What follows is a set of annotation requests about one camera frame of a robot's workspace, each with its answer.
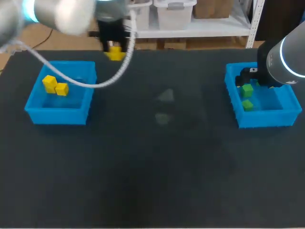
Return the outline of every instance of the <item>blue ring light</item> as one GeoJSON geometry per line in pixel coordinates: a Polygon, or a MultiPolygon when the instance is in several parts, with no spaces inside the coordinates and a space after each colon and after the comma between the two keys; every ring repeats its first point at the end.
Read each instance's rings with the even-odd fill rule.
{"type": "Polygon", "coordinates": [[[285,66],[285,68],[293,75],[295,76],[298,76],[298,77],[302,77],[302,78],[305,78],[305,75],[300,75],[296,72],[294,72],[291,68],[288,67],[288,65],[286,64],[284,58],[283,58],[283,44],[284,44],[284,41],[285,41],[285,38],[282,40],[282,43],[281,43],[281,48],[280,48],[280,56],[281,56],[281,60],[282,60],[282,63],[283,65],[285,66]]]}
{"type": "Polygon", "coordinates": [[[38,23],[38,20],[35,16],[35,11],[34,11],[34,3],[35,0],[23,0],[22,3],[22,8],[23,8],[23,13],[26,19],[38,23]]]}

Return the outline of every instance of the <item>small cube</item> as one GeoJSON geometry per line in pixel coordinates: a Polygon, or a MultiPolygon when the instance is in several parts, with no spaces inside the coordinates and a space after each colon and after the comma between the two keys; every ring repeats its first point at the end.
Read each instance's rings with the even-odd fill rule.
{"type": "Polygon", "coordinates": [[[252,111],[253,110],[253,104],[250,102],[250,100],[245,100],[242,102],[243,108],[245,111],[252,111]]]}
{"type": "Polygon", "coordinates": [[[110,51],[105,52],[105,54],[108,56],[108,58],[111,61],[121,61],[125,56],[125,53],[121,52],[121,50],[122,50],[121,47],[111,46],[110,51]]]}
{"type": "Polygon", "coordinates": [[[249,98],[252,96],[253,93],[253,87],[251,84],[245,84],[242,86],[242,95],[243,98],[249,98]]]}
{"type": "Polygon", "coordinates": [[[55,90],[57,95],[67,96],[69,92],[69,87],[67,83],[58,83],[55,90]]]}
{"type": "Polygon", "coordinates": [[[46,90],[46,93],[56,94],[55,88],[44,87],[44,89],[46,90]]]}
{"type": "Polygon", "coordinates": [[[54,76],[47,75],[43,80],[42,83],[45,87],[54,89],[57,86],[57,80],[54,76]]]}

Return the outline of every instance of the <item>black table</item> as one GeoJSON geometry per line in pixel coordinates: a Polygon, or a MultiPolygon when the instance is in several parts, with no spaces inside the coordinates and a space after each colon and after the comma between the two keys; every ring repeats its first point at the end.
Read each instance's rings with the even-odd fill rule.
{"type": "MultiPolygon", "coordinates": [[[[120,65],[41,53],[95,61],[99,82],[120,65]]],[[[255,56],[136,52],[95,90],[86,126],[41,126],[23,109],[42,64],[15,54],[0,77],[0,227],[305,226],[304,112],[289,128],[239,130],[225,89],[225,65],[255,56]],[[158,100],[166,90],[174,101],[158,100]]]]}

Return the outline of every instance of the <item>white storage bin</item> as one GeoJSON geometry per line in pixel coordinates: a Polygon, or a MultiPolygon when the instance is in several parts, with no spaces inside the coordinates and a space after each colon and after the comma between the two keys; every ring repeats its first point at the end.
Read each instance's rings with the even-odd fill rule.
{"type": "Polygon", "coordinates": [[[128,5],[136,12],[137,30],[149,29],[149,8],[153,4],[152,2],[153,0],[136,0],[128,5]]]}
{"type": "Polygon", "coordinates": [[[161,30],[183,30],[191,22],[197,0],[154,0],[161,30]]]}

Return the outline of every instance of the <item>wooden floor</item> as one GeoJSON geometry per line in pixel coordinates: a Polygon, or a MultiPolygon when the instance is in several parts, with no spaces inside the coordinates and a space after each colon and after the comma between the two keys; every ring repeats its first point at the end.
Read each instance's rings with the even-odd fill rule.
{"type": "MultiPolygon", "coordinates": [[[[92,23],[91,30],[96,29],[92,23]]],[[[41,24],[35,24],[25,29],[20,40],[30,47],[33,47],[50,34],[51,29],[41,24]]],[[[138,40],[136,49],[242,49],[245,47],[246,37],[213,37],[213,38],[194,38],[194,39],[167,39],[167,40],[138,40]]],[[[258,47],[262,42],[255,42],[254,47],[258,47]]],[[[80,37],[69,36],[53,31],[51,37],[38,50],[100,50],[101,46],[96,38],[89,38],[86,34],[80,37]]],[[[0,54],[0,70],[4,68],[8,54],[0,54]]]]}

